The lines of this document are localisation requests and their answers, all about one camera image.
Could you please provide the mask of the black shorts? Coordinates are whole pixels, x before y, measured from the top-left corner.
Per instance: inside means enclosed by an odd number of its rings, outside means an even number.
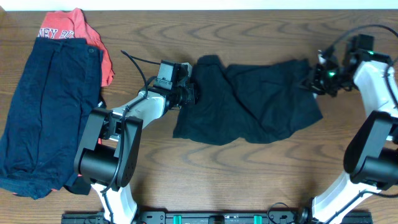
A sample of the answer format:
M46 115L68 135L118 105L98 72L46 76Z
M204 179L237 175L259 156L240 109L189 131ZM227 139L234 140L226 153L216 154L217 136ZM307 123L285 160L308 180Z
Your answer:
M306 59L225 67L216 55L202 56L192 71L198 101L180 109L173 137L217 146L287 139L323 118L313 94L300 87L309 71Z

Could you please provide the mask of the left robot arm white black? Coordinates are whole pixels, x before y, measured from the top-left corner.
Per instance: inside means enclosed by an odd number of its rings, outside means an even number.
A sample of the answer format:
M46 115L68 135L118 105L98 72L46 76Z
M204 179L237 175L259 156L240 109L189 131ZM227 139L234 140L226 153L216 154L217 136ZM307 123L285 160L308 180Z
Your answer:
M94 108L74 160L75 171L100 196L108 223L133 223L137 213L130 181L143 129L173 108L193 105L192 66L163 60L157 76L144 80L137 96L113 109Z

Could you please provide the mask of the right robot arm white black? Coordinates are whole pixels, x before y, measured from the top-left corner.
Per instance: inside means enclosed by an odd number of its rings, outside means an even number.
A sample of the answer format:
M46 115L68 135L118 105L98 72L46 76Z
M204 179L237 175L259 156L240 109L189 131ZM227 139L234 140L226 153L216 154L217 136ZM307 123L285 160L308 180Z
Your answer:
M309 206L297 214L296 223L371 223L353 209L397 185L397 151L385 147L397 142L397 84L394 61L374 51L374 37L358 34L346 46L342 62L331 45L318 54L319 63L301 87L316 95L336 96L340 89L358 90L366 120L345 150L343 172Z

